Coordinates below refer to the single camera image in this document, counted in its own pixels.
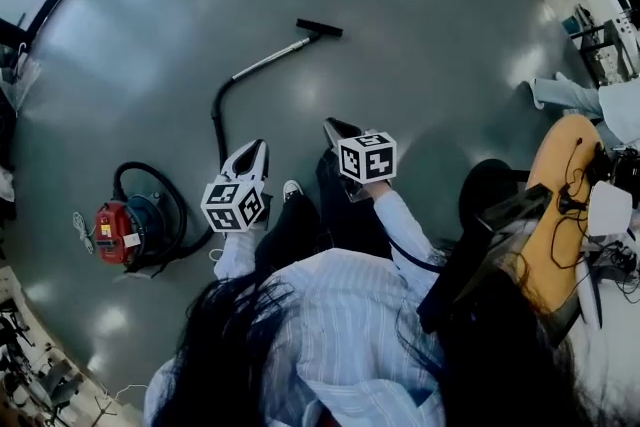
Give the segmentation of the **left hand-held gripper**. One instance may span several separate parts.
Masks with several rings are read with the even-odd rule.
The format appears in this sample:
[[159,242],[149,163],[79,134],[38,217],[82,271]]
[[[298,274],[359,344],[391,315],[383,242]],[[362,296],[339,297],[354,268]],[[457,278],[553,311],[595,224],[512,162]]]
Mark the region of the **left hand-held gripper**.
[[206,185],[200,204],[214,232],[243,233],[262,220],[266,212],[263,181],[268,172],[269,147],[264,140],[250,141],[227,158],[224,176]]

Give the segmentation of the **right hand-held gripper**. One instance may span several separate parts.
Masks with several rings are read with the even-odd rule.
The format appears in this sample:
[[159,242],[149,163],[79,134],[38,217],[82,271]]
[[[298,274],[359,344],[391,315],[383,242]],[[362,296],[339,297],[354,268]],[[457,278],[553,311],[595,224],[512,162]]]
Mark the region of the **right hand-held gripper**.
[[366,185],[396,176],[397,143],[387,132],[362,135],[358,126],[334,117],[324,120],[323,132],[329,149],[338,147],[339,173],[352,202],[368,197]]

